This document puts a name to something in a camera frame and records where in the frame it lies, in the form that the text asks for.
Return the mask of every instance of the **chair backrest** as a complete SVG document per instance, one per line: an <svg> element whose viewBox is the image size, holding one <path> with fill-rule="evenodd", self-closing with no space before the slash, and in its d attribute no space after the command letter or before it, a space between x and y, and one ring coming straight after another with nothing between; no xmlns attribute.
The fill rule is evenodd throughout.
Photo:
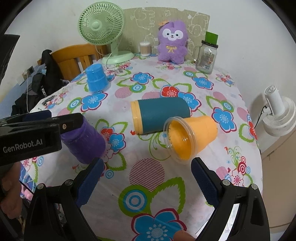
<svg viewBox="0 0 296 241"><path fill-rule="evenodd" d="M108 52L106 45L97 46L97 49L103 55ZM92 64L91 55L94 55L96 60L102 58L98 51L96 46L91 44L73 45L53 52L52 57L59 65L64 79L71 81L81 73L76 59L81 62L82 68L85 70Z"/></svg>

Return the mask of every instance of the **orange cup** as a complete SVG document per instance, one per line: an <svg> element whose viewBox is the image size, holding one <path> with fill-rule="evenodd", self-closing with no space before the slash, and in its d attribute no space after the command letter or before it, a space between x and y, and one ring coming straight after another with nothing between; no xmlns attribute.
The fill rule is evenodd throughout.
<svg viewBox="0 0 296 241"><path fill-rule="evenodd" d="M171 117L165 122L163 131L166 148L182 164L195 158L218 134L216 122L207 115Z"/></svg>

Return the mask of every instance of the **purple cup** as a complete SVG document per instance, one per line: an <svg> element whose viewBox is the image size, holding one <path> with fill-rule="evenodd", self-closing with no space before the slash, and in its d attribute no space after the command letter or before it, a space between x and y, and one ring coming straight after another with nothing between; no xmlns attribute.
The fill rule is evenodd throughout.
<svg viewBox="0 0 296 241"><path fill-rule="evenodd" d="M105 138L83 117L80 128L61 134L62 142L83 164L90 164L96 157L102 157L106 151Z"/></svg>

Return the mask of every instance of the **human hand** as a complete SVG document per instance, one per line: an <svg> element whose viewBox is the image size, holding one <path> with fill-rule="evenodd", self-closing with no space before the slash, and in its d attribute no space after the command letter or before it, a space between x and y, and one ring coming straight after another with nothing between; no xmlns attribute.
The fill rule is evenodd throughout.
<svg viewBox="0 0 296 241"><path fill-rule="evenodd" d="M22 187L19 182L20 169L21 163L14 163L1 180L3 189L7 191L7 194L0 203L0 207L10 219L17 218L22 211L22 199L20 197Z"/></svg>
<svg viewBox="0 0 296 241"><path fill-rule="evenodd" d="M175 232L174 241L195 241L195 238L192 237L189 233L185 232L184 230L179 230Z"/></svg>

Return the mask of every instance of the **purple plush toy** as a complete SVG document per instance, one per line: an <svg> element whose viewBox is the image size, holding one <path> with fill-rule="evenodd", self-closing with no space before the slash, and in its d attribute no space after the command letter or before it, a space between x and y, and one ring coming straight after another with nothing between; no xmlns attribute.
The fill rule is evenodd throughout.
<svg viewBox="0 0 296 241"><path fill-rule="evenodd" d="M175 64L184 63L187 54L186 43L188 34L186 25L182 21L168 22L161 27L158 33L158 60L171 61Z"/></svg>

